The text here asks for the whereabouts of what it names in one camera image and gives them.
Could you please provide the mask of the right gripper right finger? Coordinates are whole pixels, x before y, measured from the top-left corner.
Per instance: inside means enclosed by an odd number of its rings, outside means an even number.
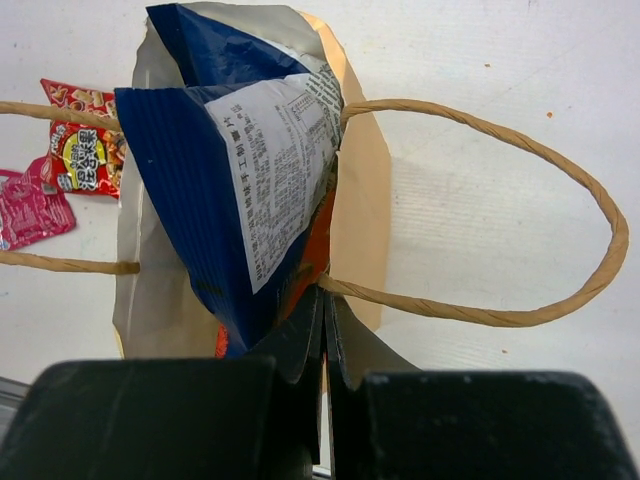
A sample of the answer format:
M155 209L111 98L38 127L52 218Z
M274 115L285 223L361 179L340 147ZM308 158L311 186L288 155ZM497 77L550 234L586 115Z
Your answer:
M369 378L417 372L371 331L338 294L324 294L331 470L334 479L373 479L379 414Z

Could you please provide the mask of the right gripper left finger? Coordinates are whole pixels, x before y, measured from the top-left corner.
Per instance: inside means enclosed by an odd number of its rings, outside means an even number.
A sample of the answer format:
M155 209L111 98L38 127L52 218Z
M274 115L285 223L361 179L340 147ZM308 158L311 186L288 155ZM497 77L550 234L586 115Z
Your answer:
M291 314L251 351L272 368L261 440L263 465L320 459L324 293L308 287Z

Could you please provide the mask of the orange snack packet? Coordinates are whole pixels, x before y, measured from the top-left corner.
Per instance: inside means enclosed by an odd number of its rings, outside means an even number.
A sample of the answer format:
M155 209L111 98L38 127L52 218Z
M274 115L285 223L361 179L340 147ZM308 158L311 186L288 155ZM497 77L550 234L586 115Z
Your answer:
M305 289L326 270L335 201L334 191L325 195L307 227L259 279L248 271L237 199L227 188L223 193L223 205L213 208L197 238L183 243L171 238L194 294L219 323L216 358L241 356L254 347L291 314Z

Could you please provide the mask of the brown paper bag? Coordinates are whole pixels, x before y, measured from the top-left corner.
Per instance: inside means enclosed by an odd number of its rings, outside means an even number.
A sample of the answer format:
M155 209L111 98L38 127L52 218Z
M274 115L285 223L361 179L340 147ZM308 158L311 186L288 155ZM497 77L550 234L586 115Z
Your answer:
M240 30L323 56L346 101L347 133L327 193L335 192L329 264L316 282L349 296L369 327L383 307L426 317L492 327L527 328L562 318L592 300L619 272L629 247L627 221L602 185L579 166L506 127L449 107L418 100L365 99L346 54L322 20L285 6L195 2L190 10ZM391 228L391 157L375 120L384 109L436 115L541 157L591 192L609 221L612 237L594 273L570 297L533 311L495 311L388 294L383 286ZM211 357L219 323L192 292L185 267L151 204L135 167L127 167L120 200L114 262L63 259L3 251L6 265L54 272L100 273L116 279L113 323L126 358Z

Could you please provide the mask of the blue Burts chips bag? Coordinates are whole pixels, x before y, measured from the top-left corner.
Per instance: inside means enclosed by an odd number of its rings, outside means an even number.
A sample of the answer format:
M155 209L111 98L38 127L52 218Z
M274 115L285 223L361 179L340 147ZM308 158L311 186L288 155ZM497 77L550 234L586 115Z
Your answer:
M127 144L120 200L135 167L185 267L171 238L197 238L229 189L248 271L262 279L327 193L342 140L340 84L323 56L191 4L148 8L132 83L115 92Z

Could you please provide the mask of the red mixed nuts packet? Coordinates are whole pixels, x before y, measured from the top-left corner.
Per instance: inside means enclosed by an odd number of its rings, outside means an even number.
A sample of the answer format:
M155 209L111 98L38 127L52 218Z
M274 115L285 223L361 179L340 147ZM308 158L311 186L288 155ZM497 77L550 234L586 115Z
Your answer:
M111 92L49 79L41 79L40 84L55 107L101 117L116 116ZM41 177L64 193L118 198L126 153L126 142L120 132L54 120L50 123L49 148Z

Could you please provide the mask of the pink candy packet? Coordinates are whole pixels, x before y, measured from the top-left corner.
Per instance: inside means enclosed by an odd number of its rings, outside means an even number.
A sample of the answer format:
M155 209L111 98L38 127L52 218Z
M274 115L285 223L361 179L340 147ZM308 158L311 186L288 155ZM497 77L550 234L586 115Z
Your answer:
M24 172L1 170L2 251L19 250L76 227L64 193L42 179L48 167L48 159L40 157Z

